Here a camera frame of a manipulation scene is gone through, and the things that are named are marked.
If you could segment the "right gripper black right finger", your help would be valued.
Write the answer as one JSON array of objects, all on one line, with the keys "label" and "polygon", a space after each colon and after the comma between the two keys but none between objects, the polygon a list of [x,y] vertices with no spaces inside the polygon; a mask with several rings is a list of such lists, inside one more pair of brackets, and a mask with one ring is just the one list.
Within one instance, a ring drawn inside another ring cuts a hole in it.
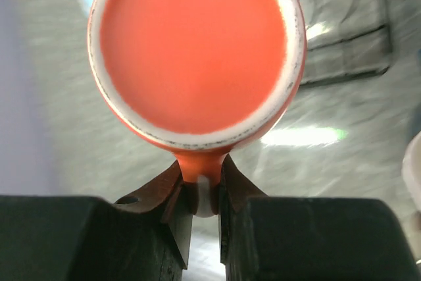
[{"label": "right gripper black right finger", "polygon": [[378,199],[270,197],[222,165],[220,260],[228,280],[419,280],[395,213]]}]

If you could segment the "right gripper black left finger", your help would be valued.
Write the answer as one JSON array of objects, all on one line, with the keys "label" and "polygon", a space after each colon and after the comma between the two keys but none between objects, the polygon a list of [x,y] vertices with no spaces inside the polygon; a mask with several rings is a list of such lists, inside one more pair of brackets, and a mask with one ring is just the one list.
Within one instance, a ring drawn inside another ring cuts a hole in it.
[{"label": "right gripper black left finger", "polygon": [[1,197],[2,280],[180,280],[192,215],[178,163],[109,203]]}]

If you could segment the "cream mug green interior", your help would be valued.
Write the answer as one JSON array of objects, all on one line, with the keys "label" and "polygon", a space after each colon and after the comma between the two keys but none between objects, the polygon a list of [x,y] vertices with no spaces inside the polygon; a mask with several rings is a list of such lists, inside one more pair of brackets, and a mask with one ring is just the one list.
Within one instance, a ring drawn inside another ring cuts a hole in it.
[{"label": "cream mug green interior", "polygon": [[401,168],[401,176],[418,212],[421,209],[420,138],[421,134],[417,133],[408,144]]}]

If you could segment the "orange mug white interior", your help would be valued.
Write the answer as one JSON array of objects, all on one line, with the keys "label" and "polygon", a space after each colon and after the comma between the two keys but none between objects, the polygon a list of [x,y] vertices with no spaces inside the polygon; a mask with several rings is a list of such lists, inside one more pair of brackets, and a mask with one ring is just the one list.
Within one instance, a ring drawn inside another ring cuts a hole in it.
[{"label": "orange mug white interior", "polygon": [[211,217],[225,157],[297,93],[307,39],[299,0],[93,0],[87,52],[113,113],[176,157],[192,213]]}]

